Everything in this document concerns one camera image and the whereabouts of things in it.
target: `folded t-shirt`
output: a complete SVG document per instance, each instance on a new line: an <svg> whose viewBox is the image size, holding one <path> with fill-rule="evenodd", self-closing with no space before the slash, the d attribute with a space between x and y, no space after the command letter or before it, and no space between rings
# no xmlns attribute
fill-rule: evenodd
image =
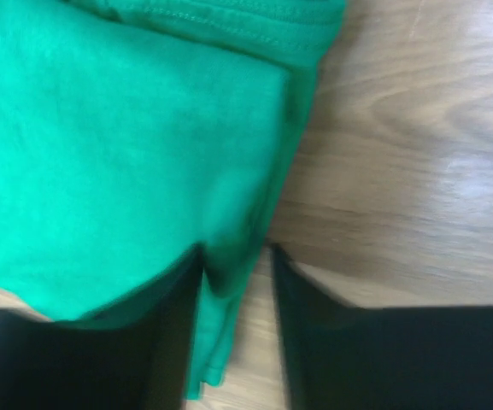
<svg viewBox="0 0 493 410"><path fill-rule="evenodd" d="M77 319L206 251L219 384L343 0L0 0L0 286Z"/></svg>

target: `green cloth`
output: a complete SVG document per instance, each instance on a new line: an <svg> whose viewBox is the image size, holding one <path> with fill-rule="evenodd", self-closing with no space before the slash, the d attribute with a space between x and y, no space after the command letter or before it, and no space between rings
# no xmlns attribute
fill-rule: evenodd
<svg viewBox="0 0 493 410"><path fill-rule="evenodd" d="M77 319L207 251L187 395L238 305L343 0L0 0L0 286Z"/></svg>

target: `scratch on wooden surface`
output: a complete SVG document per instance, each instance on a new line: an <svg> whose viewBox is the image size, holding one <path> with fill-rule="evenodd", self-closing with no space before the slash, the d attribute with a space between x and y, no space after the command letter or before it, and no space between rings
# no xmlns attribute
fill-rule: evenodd
<svg viewBox="0 0 493 410"><path fill-rule="evenodd" d="M409 39L410 40L415 35L415 29L417 28L417 25L419 24L420 15L423 11L423 7L425 6L425 3L426 3L426 0L420 0L420 2L419 2L419 7L417 8L417 13L415 14L414 23L411 25L411 28L409 29Z"/></svg>

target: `wood grain pattern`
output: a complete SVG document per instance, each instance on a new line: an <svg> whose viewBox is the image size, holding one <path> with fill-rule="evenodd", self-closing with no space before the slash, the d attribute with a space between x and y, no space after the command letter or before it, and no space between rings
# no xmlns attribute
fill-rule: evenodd
<svg viewBox="0 0 493 410"><path fill-rule="evenodd" d="M493 303L493 0L350 0L270 236L363 306ZM188 408L284 406L265 255Z"/></svg>

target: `folded garment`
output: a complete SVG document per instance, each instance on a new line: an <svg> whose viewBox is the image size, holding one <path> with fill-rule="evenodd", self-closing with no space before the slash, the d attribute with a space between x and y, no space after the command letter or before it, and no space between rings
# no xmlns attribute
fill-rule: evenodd
<svg viewBox="0 0 493 410"><path fill-rule="evenodd" d="M78 319L206 252L187 395L238 305L343 0L0 0L0 286Z"/></svg>

